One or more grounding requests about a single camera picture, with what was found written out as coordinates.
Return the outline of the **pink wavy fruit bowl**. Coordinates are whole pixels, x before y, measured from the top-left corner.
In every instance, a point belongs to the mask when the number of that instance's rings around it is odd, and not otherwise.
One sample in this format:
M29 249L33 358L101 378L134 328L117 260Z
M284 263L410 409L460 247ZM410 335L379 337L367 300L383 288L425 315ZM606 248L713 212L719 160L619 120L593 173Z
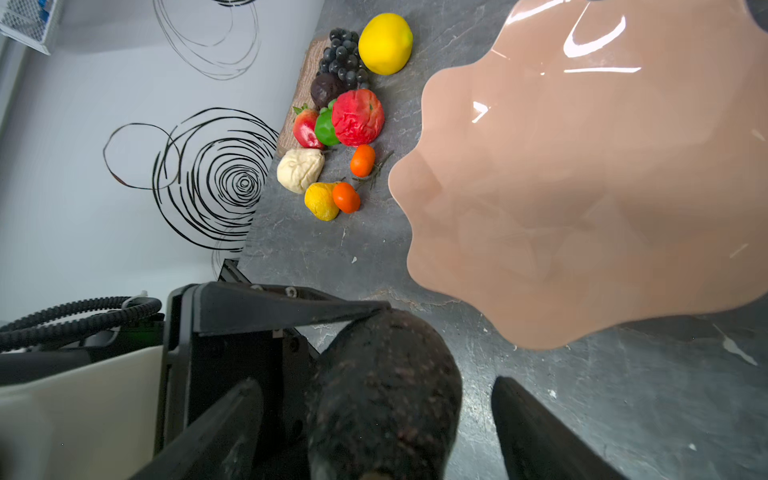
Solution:
M767 34L743 1L520 1L425 84L390 192L420 286L552 349L767 291Z

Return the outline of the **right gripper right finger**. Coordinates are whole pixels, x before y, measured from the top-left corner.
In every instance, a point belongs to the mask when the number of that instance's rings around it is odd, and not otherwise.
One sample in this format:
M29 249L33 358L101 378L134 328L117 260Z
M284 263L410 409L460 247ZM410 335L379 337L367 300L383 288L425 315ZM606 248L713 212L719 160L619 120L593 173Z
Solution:
M516 380L495 380L491 409L510 479L624 477Z

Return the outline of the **yellow lemon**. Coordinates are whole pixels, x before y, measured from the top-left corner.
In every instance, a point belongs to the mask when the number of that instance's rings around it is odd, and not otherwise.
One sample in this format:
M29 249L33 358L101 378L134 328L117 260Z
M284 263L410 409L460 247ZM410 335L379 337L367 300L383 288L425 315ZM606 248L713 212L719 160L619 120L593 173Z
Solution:
M389 76L404 68L410 59L413 44L414 36L407 21L400 15L383 13L365 26L358 48L369 70Z

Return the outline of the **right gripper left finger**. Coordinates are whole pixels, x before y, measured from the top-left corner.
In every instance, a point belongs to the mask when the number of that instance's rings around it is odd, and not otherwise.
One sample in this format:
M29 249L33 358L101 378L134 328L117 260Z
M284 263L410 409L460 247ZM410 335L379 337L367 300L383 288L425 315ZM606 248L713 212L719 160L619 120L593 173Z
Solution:
M264 415L257 381L235 385L133 478L247 479Z

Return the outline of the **green lime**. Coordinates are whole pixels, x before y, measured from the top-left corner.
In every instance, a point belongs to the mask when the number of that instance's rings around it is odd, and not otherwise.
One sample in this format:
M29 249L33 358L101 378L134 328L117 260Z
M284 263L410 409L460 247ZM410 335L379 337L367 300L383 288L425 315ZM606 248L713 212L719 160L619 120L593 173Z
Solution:
M334 104L335 100L332 100L326 107L323 107L320 110L315 123L315 135L320 143L327 147L332 147L340 143L332 122Z

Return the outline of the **red crinkled fruit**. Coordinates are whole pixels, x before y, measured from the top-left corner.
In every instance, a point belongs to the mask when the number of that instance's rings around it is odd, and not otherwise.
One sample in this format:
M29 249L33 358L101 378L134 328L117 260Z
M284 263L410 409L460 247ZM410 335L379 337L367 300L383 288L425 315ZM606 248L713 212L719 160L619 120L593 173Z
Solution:
M385 113L373 91L352 90L335 100L331 121L341 144L358 147L378 138L384 127Z

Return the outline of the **dark avocado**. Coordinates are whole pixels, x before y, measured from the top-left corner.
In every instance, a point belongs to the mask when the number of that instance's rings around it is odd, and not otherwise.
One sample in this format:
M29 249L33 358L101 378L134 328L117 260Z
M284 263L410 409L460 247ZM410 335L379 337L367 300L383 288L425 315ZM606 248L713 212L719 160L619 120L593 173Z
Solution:
M307 389L313 479L441 479L463 382L441 335L389 309L342 329Z

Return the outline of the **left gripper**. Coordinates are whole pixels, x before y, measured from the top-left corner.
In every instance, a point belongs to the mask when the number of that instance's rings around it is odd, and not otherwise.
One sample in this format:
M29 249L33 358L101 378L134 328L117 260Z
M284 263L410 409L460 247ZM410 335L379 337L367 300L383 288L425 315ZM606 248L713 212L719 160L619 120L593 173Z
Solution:
M389 307L293 286L209 282L173 291L154 458L235 385L253 379L264 415L251 474L308 473L305 392L318 353L298 330Z

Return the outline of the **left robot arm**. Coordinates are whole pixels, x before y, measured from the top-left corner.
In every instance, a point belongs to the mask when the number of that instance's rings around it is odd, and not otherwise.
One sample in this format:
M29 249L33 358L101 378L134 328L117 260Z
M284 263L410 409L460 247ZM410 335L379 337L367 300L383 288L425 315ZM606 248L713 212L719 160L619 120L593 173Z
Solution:
M79 300L1 328L5 479L305 479L304 326L386 301L209 282Z

